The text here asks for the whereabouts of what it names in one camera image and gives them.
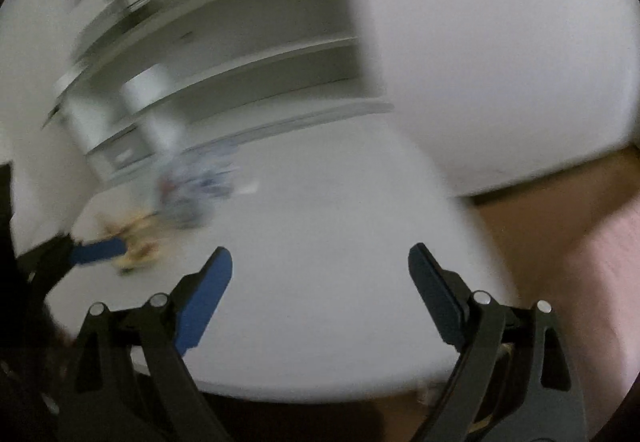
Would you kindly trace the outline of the pink bed cover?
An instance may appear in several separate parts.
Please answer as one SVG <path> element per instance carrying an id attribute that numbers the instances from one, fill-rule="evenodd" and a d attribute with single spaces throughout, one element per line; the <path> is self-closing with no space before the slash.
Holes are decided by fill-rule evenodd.
<path id="1" fill-rule="evenodd" d="M 543 237 L 526 251 L 523 295 L 544 299 L 582 386 L 593 441 L 639 439 L 639 201 L 579 239 Z"/>

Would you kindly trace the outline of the white shelf unit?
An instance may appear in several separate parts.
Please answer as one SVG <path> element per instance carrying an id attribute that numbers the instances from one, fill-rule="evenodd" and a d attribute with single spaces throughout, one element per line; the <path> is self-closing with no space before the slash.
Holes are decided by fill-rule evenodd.
<path id="1" fill-rule="evenodd" d="M 54 113 L 112 183 L 203 143 L 390 112 L 362 59 L 352 0 L 107 0 Z"/>

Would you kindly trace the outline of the yellow snack wrapper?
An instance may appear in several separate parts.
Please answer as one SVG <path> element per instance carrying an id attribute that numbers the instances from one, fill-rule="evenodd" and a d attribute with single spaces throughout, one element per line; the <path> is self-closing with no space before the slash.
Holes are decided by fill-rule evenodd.
<path id="1" fill-rule="evenodd" d="M 114 261 L 120 273 L 149 268 L 163 254 L 160 221 L 156 214 L 140 211 L 118 220 L 98 214 L 96 221 L 104 239 L 119 239 L 125 244 L 125 254 L 117 255 Z"/>

